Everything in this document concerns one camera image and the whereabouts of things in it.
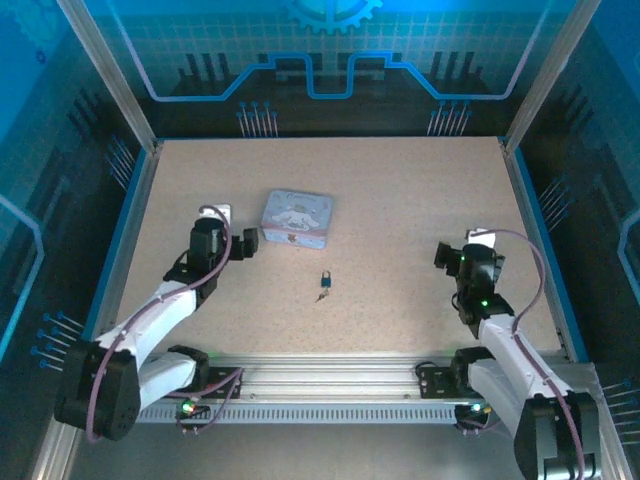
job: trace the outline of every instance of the circuit pattern graphic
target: circuit pattern graphic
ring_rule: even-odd
[[[0,12],[9,14],[36,47],[50,43],[58,34],[55,0],[0,0]]]
[[[373,18],[372,10],[381,7],[381,0],[286,0],[289,20],[300,28],[311,27],[313,33],[325,31],[331,35],[347,33],[349,27],[359,28],[360,21]]]

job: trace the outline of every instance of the blue edge trim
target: blue edge trim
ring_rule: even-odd
[[[564,317],[567,321],[567,329],[569,330],[571,343],[573,344],[573,349],[576,352],[576,360],[581,363],[588,362],[589,357],[587,356],[587,349],[584,346],[582,335],[580,334],[580,329],[578,328],[578,321],[576,320],[576,315],[573,311],[573,307],[571,306],[571,301],[569,300],[569,293],[567,292],[567,287],[564,284],[564,279],[562,278],[562,273],[560,272],[560,266],[558,265],[558,259],[556,258],[555,251],[553,250],[553,245],[551,244],[551,237],[549,236],[549,232],[544,225],[544,218],[542,216],[540,204],[538,203],[538,197],[536,196],[536,192],[533,188],[533,182],[531,181],[531,176],[529,175],[529,170],[527,169],[527,165],[524,162],[524,156],[522,155],[522,151],[520,150],[520,148],[516,149],[514,156],[516,162],[518,163],[520,174],[522,175],[522,181],[524,183],[526,194],[529,197],[529,201],[531,202],[531,209],[533,210],[533,217],[536,223],[535,227],[538,229],[538,232],[540,232],[542,246],[547,255],[547,261],[549,262],[551,275],[555,280],[558,297],[560,298],[560,304],[564,312]]]
[[[111,244],[109,245],[109,250],[107,251],[107,258],[105,259],[104,266],[102,267],[102,273],[100,274],[98,287],[96,288],[93,302],[91,302],[91,309],[89,310],[89,315],[87,316],[87,322],[84,326],[84,331],[82,332],[82,339],[86,341],[92,340],[93,330],[95,329],[96,322],[98,321],[98,312],[100,311],[100,306],[104,301],[104,295],[107,290],[107,282],[109,281],[109,277],[111,276],[111,272],[113,271],[113,264],[116,259],[116,254],[118,253],[118,248],[120,247],[120,241],[122,240],[122,234],[124,233],[124,226],[127,223],[127,219],[129,218],[129,212],[131,211],[133,197],[135,196],[136,190],[138,189],[138,182],[140,181],[140,175],[142,174],[146,155],[147,152],[144,149],[140,149],[140,154],[138,155],[136,166],[133,169],[133,175],[131,176],[131,181],[129,182],[129,188],[127,189],[127,194],[124,197],[122,209],[120,210],[120,215],[118,216],[118,223],[116,223],[116,228],[113,232]]]
[[[91,340],[91,334],[98,320],[98,311],[104,299],[107,281],[109,280],[109,276],[111,275],[111,271],[113,270],[113,263],[115,261],[118,247],[120,246],[122,234],[124,233],[124,226],[127,222],[127,218],[129,217],[129,211],[131,210],[131,204],[133,202],[135,191],[138,188],[138,182],[140,181],[140,175],[144,166],[145,156],[146,152],[144,150],[141,150],[140,155],[138,156],[138,161],[136,162],[136,167],[133,171],[133,176],[131,177],[127,195],[125,196],[124,203],[122,205],[122,210],[120,211],[120,216],[118,217],[118,223],[116,224],[116,229],[113,233],[113,239],[111,240],[111,245],[109,246],[109,251],[107,252],[107,258],[105,259],[104,268],[102,269],[102,274],[100,275],[98,288],[96,289],[96,294],[93,298],[93,303],[91,304],[87,323],[82,335],[83,340]],[[540,210],[540,204],[538,203],[538,198],[533,188],[533,182],[531,181],[529,170],[527,169],[524,161],[524,156],[522,155],[522,151],[520,150],[520,148],[516,149],[515,159],[518,163],[520,174],[522,175],[525,192],[529,197],[529,201],[531,202],[531,209],[533,210],[535,227],[540,233],[542,245],[544,247],[545,253],[547,255],[547,260],[549,262],[549,267],[551,269],[551,275],[555,280],[558,297],[560,298],[560,304],[562,306],[562,310],[567,322],[567,329],[569,330],[569,335],[571,336],[571,343],[573,344],[573,348],[576,352],[576,360],[578,362],[588,362],[589,357],[587,356],[587,350],[584,346],[582,335],[580,334],[580,329],[578,328],[578,322],[576,320],[573,307],[571,306],[571,301],[569,300],[569,294],[564,284],[562,273],[560,272],[558,259],[556,258],[556,254],[553,250],[553,245],[551,244],[551,237],[549,236],[549,232],[544,226],[544,219],[542,217],[542,211]]]

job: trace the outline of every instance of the speckled work surface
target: speckled work surface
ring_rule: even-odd
[[[167,141],[120,305],[119,321],[153,293],[188,246],[198,207],[233,206],[233,229],[258,226],[269,192],[334,201],[325,250],[261,241],[231,262],[218,289],[160,347],[210,353],[450,353],[476,342],[451,308],[454,280],[433,266],[438,241],[467,228],[524,231],[495,138],[339,138]],[[528,247],[499,238],[498,288],[519,310],[537,273]],[[323,270],[331,295],[315,303]],[[555,351],[547,302],[522,322]]]

